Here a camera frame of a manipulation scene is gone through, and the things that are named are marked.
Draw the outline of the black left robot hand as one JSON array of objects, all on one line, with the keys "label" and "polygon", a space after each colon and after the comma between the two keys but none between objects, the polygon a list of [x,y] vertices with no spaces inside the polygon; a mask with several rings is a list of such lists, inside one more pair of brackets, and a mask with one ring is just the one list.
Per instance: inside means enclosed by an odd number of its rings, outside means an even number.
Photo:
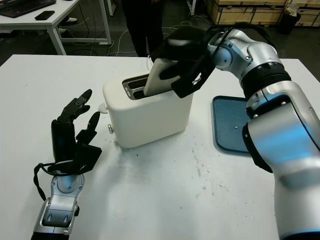
[{"label": "black left robot hand", "polygon": [[95,112],[88,121],[86,129],[75,133],[74,120],[88,112],[87,102],[92,96],[88,89],[79,97],[72,99],[62,110],[60,116],[51,122],[51,137],[53,156],[55,161],[97,161],[102,150],[90,145],[96,136],[96,127],[100,119],[100,112]]}]

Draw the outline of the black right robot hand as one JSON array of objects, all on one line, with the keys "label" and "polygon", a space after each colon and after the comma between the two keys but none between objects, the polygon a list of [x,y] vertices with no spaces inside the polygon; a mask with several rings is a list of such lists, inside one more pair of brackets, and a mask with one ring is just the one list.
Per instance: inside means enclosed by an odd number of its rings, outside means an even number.
[{"label": "black right robot hand", "polygon": [[204,30],[191,26],[181,27],[169,34],[151,53],[153,62],[161,59],[173,63],[160,71],[160,80],[198,76],[202,71],[201,64],[208,54],[207,45],[213,35],[212,29]]}]

